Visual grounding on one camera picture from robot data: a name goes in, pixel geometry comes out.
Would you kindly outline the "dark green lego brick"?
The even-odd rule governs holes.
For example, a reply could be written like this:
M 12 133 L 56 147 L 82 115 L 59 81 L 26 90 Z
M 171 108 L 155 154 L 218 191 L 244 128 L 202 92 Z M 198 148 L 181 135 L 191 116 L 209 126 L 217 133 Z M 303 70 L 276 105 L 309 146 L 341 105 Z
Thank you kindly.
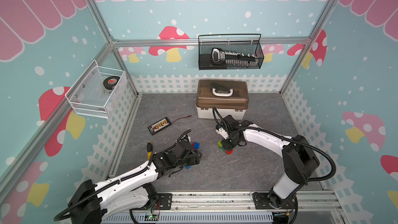
M 222 145 L 219 146 L 219 148 L 220 148 L 220 150 L 221 150 L 223 153 L 227 153 L 226 150 L 225 150 L 225 148 L 224 148 Z

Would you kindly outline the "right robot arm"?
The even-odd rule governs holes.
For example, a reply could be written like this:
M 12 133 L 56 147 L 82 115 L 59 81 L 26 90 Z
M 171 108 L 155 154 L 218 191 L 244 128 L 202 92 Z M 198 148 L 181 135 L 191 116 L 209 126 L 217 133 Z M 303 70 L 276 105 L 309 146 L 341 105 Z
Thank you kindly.
M 216 121 L 216 132 L 222 136 L 219 146 L 225 153 L 236 146 L 254 143 L 262 146 L 283 160 L 284 173 L 268 193 L 268 203 L 274 209 L 282 208 L 289 198 L 309 182 L 331 179 L 336 171 L 335 161 L 325 151 L 312 146 L 301 135 L 295 137 L 277 134 L 259 127 L 251 121 L 238 122 L 231 115 Z M 330 164 L 330 172 L 320 177 L 312 177 L 320 166 L 316 154 L 324 157 Z

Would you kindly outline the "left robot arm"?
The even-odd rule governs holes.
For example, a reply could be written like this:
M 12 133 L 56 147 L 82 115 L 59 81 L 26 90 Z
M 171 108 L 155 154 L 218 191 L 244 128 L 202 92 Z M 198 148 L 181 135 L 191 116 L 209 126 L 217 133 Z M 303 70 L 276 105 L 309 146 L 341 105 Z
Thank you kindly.
M 202 154 L 193 149 L 189 133 L 183 132 L 171 147 L 151 154 L 143 164 L 120 176 L 98 183 L 84 181 L 54 221 L 99 224 L 126 209 L 151 209 L 159 200 L 152 182 L 200 163 Z

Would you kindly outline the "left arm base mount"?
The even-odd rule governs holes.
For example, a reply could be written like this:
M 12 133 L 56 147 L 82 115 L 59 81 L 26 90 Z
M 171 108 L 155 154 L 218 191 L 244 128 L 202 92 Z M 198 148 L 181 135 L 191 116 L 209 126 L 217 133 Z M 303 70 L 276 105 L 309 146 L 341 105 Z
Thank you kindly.
M 160 210 L 171 210 L 172 197 L 172 194 L 158 194 L 156 197 L 150 198 L 143 207 L 136 207 L 132 210 L 150 210 L 151 208 Z

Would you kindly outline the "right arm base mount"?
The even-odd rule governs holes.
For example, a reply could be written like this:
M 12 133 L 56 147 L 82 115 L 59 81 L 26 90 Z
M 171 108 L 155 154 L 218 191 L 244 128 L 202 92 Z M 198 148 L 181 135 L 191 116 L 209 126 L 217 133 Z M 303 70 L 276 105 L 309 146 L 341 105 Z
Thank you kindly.
M 294 210 L 297 198 L 293 194 L 289 195 L 286 199 L 280 198 L 275 193 L 269 192 L 254 192 L 252 199 L 257 210 L 260 209 L 285 209 Z

